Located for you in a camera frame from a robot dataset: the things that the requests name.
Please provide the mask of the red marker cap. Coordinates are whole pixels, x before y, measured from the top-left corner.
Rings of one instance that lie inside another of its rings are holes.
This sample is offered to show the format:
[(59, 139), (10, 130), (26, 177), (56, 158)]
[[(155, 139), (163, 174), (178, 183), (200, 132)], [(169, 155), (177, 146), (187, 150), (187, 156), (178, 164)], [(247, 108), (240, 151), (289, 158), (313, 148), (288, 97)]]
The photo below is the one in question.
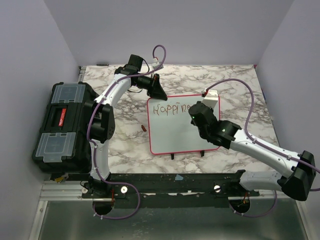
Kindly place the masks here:
[(147, 131), (147, 129), (145, 128), (145, 126), (144, 126), (144, 125), (141, 125), (141, 128), (142, 128), (142, 130), (143, 130), (144, 132), (146, 132), (146, 131)]

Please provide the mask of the pink framed whiteboard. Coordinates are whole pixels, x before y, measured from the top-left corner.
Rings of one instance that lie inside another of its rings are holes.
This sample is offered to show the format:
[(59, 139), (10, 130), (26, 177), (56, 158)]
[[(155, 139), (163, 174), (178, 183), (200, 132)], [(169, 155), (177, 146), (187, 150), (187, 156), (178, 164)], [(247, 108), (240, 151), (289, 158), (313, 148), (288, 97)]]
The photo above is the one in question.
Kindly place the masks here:
[(167, 100), (149, 98), (147, 119), (150, 152), (154, 155), (215, 151), (219, 147), (202, 139), (191, 124), (189, 109), (200, 94), (172, 95)]

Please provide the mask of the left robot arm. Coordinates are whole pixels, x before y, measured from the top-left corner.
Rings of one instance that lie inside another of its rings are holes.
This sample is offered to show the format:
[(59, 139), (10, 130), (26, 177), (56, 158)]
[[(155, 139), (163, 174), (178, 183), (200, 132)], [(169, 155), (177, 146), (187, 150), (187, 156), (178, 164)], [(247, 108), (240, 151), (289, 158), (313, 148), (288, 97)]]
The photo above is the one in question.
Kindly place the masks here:
[(90, 116), (86, 138), (91, 150), (88, 187), (101, 198), (107, 197), (110, 194), (111, 186), (116, 184), (108, 181), (111, 173), (108, 151), (109, 141), (115, 133), (114, 108), (118, 101), (132, 86), (147, 90), (147, 95), (152, 98), (165, 101), (168, 99), (160, 84), (160, 77), (156, 73), (163, 68), (166, 58), (163, 57), (162, 61), (159, 61), (154, 56), (153, 59), (155, 63), (152, 70), (141, 73), (144, 59), (132, 54), (127, 64), (115, 70), (113, 80), (104, 92), (86, 106)]

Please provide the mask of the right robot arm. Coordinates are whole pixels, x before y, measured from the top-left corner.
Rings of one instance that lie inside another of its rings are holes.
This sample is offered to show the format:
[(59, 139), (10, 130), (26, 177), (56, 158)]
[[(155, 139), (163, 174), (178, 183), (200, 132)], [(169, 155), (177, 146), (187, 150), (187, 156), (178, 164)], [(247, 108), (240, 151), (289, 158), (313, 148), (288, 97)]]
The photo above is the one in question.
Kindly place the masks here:
[(230, 183), (230, 191), (241, 196), (247, 191), (280, 191), (288, 197), (306, 201), (316, 176), (314, 155), (270, 144), (246, 132), (228, 120), (217, 120), (213, 109), (202, 102), (190, 107), (191, 124), (199, 135), (213, 145), (248, 155), (272, 168), (272, 171), (245, 171)]

